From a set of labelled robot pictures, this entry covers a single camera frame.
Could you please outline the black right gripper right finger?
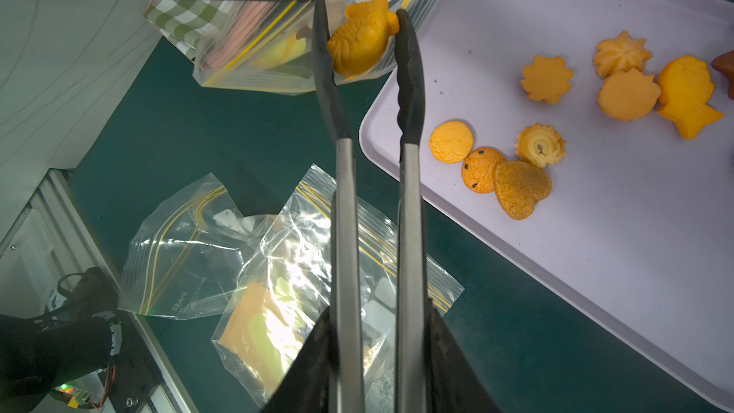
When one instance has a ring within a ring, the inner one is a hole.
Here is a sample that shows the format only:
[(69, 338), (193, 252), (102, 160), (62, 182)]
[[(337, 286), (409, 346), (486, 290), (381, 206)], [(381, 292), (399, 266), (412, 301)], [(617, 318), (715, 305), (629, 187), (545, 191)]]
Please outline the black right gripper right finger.
[(431, 299), (424, 309), (427, 411), (500, 413)]

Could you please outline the cream swirl cookie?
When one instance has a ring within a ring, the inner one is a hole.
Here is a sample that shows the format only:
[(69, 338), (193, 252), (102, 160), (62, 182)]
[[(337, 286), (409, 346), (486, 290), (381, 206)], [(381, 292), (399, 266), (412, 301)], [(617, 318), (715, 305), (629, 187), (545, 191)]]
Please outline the cream swirl cookie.
[(515, 144), (516, 155), (523, 161), (545, 168), (559, 164), (566, 156), (565, 141), (552, 127), (535, 124), (526, 127)]

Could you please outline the flower cookie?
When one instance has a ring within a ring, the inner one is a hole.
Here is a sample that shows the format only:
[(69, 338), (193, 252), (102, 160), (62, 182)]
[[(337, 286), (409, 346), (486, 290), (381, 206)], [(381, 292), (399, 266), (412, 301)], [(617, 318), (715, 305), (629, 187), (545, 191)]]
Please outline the flower cookie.
[(532, 101), (556, 104), (572, 89), (573, 70), (562, 57), (536, 55), (522, 71), (521, 86)]

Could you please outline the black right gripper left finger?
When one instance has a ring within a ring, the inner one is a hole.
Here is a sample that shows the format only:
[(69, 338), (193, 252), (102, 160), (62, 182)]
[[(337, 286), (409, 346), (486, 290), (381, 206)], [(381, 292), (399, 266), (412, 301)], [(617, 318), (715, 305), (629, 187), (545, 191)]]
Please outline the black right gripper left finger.
[(296, 359), (262, 413), (329, 411), (332, 327), (330, 308), (318, 318)]

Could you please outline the lavender plastic tray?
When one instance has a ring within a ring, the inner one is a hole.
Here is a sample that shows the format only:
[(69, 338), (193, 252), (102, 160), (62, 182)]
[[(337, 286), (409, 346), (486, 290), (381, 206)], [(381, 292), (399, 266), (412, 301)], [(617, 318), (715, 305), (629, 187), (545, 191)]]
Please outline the lavender plastic tray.
[[(646, 40), (656, 74), (677, 57), (714, 59), (733, 45), (728, 0), (438, 0), (419, 30), (426, 132), (465, 122), (474, 143), (515, 155), (517, 135), (548, 125), (566, 143), (552, 193), (514, 221), (467, 189), (456, 164), (421, 144), (422, 193), (688, 388), (733, 408), (733, 103), (713, 76), (724, 118), (683, 139), (657, 114), (634, 122), (599, 108), (592, 57), (627, 31)], [(572, 89), (532, 101), (522, 71), (562, 57)]]

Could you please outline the round apple shaped cookie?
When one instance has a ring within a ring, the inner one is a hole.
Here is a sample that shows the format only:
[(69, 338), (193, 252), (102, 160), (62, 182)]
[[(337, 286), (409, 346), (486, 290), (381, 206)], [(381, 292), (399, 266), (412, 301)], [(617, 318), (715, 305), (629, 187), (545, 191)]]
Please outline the round apple shaped cookie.
[(653, 75), (645, 75), (638, 69), (616, 72), (607, 78), (598, 93), (602, 112), (614, 120), (634, 122), (652, 112), (661, 87)]

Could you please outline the large yellow fish cookie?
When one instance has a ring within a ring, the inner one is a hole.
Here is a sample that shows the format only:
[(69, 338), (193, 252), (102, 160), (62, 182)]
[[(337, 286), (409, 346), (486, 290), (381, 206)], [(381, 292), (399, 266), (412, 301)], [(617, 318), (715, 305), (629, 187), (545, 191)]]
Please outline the large yellow fish cookie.
[(377, 65), (389, 39), (399, 32), (399, 17), (388, 0), (369, 0), (345, 9), (346, 21), (328, 40), (333, 66), (342, 78), (369, 72)]

